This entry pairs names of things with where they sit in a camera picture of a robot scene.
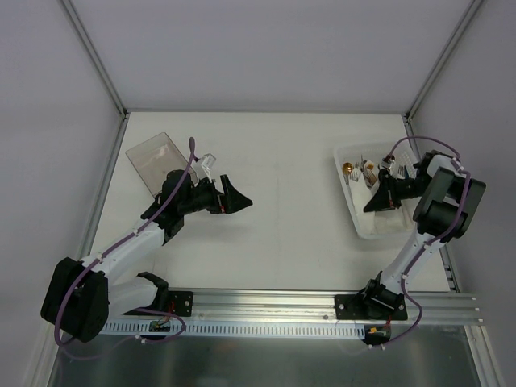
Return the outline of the white paper napkin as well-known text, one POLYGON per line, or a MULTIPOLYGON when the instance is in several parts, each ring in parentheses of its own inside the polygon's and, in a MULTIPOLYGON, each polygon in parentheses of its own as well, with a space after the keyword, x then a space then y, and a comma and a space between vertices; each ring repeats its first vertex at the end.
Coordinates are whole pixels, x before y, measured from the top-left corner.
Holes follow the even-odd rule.
POLYGON ((374 214, 374 231, 378 235, 406 231, 406 218, 401 210, 377 211, 374 214))

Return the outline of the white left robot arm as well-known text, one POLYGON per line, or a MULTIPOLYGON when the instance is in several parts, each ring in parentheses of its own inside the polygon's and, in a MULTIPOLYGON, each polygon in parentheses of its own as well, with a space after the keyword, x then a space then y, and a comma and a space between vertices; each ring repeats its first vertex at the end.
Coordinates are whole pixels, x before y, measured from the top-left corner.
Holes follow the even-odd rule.
POLYGON ((203 210, 234 214, 252 206, 252 200, 240 193, 228 176, 223 175, 221 183, 223 188, 217 190, 208 177, 193 183, 182 169, 169 172, 160 193, 132 231, 101 252, 58 262, 41 306, 41 318, 56 332, 88 343, 110 318, 126 313, 172 312, 166 280, 149 272, 123 283, 118 280, 132 265, 174 238, 184 226, 185 216, 203 210))

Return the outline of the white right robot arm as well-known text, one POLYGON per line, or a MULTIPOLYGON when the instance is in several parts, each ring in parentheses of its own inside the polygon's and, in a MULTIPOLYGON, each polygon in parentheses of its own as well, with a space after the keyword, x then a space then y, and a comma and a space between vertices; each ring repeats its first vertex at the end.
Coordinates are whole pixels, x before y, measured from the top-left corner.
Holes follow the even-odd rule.
POLYGON ((394 210, 404 200, 419 199, 406 245, 358 295, 359 311, 367 319, 390 319, 402 312, 411 276, 446 243, 464 235, 486 189, 456 156, 427 152, 414 168, 414 178, 401 179, 382 167, 378 190, 364 207, 366 213, 394 210))

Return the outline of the folded white napkins stack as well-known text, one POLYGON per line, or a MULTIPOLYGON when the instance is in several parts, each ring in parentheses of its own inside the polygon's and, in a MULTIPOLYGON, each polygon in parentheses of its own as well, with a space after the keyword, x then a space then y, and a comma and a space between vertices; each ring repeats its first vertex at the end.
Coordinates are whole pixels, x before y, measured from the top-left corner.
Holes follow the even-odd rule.
POLYGON ((349 189, 356 213, 363 214, 365 212, 364 208, 373 197, 371 190, 367 187, 363 177, 360 177, 358 181, 351 179, 349 181, 349 189))

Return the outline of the gold cutlery bundle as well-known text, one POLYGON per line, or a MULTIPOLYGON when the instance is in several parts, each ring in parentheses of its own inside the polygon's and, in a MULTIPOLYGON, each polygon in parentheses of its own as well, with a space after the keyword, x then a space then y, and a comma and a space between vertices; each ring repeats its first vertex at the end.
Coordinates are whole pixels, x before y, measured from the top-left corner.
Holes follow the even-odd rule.
POLYGON ((378 182, 376 165, 370 160, 361 160, 356 163, 356 167, 362 172, 367 186, 372 187, 378 182))

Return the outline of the white plastic basket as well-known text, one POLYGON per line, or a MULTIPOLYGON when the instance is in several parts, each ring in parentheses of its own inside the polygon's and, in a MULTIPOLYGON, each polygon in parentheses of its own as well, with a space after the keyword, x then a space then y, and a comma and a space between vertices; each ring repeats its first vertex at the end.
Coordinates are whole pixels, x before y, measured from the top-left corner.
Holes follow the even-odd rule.
POLYGON ((406 238, 414 228, 417 201, 406 199, 398 208, 366 212, 364 207, 379 192, 381 160, 392 141, 340 144, 334 159, 344 197, 357 235, 361 239, 406 238))

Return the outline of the gold spoon in basket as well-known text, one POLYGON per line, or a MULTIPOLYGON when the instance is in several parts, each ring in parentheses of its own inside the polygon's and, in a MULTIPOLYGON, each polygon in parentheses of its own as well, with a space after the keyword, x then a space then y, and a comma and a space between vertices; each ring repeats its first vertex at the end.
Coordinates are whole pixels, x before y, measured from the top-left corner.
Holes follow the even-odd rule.
POLYGON ((345 162, 342 166, 343 175, 345 177, 350 177, 352 174, 352 171, 354 169, 354 164, 350 162, 345 162))

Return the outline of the smoked clear plastic box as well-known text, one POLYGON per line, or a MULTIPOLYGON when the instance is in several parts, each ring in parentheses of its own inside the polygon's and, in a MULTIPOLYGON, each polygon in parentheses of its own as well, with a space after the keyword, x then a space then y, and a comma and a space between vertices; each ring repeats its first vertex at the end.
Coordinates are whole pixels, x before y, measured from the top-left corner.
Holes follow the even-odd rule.
POLYGON ((165 133, 161 132, 125 152, 135 171, 153 197, 162 191, 162 185, 173 170, 184 170, 190 156, 190 146, 186 153, 165 133))

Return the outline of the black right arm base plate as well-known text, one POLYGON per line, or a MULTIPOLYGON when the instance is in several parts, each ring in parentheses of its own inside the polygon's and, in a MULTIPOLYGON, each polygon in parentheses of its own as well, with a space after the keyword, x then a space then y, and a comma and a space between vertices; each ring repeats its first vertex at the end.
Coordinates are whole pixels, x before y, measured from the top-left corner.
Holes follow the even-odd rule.
POLYGON ((389 300, 358 293, 337 294, 334 307, 338 320, 408 320, 404 298, 389 300))

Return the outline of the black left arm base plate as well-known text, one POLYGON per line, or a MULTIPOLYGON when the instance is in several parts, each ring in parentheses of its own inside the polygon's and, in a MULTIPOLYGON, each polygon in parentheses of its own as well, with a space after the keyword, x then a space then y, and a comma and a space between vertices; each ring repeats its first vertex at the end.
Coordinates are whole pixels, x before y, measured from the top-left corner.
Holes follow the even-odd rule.
POLYGON ((164 313, 175 314, 179 317, 190 317, 194 306, 194 292, 188 290, 169 290, 163 305, 151 304, 130 310, 126 316, 150 316, 164 317, 164 313))

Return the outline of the right aluminium frame post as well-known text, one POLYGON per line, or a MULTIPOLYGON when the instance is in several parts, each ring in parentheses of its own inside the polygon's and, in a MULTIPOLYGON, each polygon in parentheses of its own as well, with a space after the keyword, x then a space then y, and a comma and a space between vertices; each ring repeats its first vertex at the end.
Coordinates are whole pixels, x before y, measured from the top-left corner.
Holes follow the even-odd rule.
POLYGON ((469 29, 484 3, 485 2, 483 0, 472 0, 468 2, 467 7, 465 8, 463 14, 460 16, 457 24, 454 26, 435 63, 432 65, 430 72, 427 74, 414 100, 404 115, 405 120, 408 123, 414 119, 419 108, 425 101, 426 96, 430 93, 432 87, 439 79, 440 74, 445 69, 449 60, 452 58, 452 55, 461 43, 464 34, 469 29))

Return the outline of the aluminium frame post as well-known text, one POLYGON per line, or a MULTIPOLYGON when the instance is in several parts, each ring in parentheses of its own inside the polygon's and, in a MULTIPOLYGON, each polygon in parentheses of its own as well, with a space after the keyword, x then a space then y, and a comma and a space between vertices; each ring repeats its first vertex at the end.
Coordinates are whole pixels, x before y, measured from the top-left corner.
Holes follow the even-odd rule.
POLYGON ((98 50, 96 49, 95 44, 85 27, 85 24, 81 20, 81 16, 79 15, 75 4, 70 0, 59 0, 58 2, 63 8, 66 17, 68 18, 74 32, 76 33, 81 46, 85 50, 89 61, 94 67, 100 82, 106 90, 110 100, 112 101, 114 108, 120 116, 125 118, 127 115, 127 108, 125 107, 123 100, 121 99, 119 92, 117 91, 116 86, 112 81, 111 76, 107 72, 106 66, 103 63, 102 58, 99 56, 98 50))
POLYGON ((432 87, 439 79, 440 74, 445 69, 449 60, 452 58, 452 55, 461 43, 464 34, 469 29, 484 3, 485 2, 483 0, 472 0, 468 2, 467 7, 465 8, 463 14, 460 16, 457 24, 454 26, 435 63, 432 65, 430 72, 427 74, 414 100, 404 115, 405 120, 408 123, 414 119, 419 108, 425 101, 426 96, 430 93, 432 87))

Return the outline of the left aluminium frame post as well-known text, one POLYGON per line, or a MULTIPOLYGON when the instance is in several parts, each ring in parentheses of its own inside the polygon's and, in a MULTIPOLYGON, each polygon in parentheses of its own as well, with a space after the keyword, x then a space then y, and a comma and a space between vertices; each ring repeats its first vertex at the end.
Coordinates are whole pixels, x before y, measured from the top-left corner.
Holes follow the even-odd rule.
POLYGON ((68 18, 74 32, 76 33, 81 46, 85 50, 89 61, 94 67, 100 82, 106 90, 110 100, 112 101, 114 108, 120 116, 125 118, 127 115, 127 108, 125 107, 123 100, 121 99, 119 92, 117 91, 116 86, 112 81, 111 76, 107 72, 106 66, 103 63, 102 58, 99 56, 98 50, 96 49, 95 44, 85 27, 85 24, 81 20, 81 16, 79 15, 75 4, 70 0, 59 0, 58 2, 63 8, 66 17, 68 18))

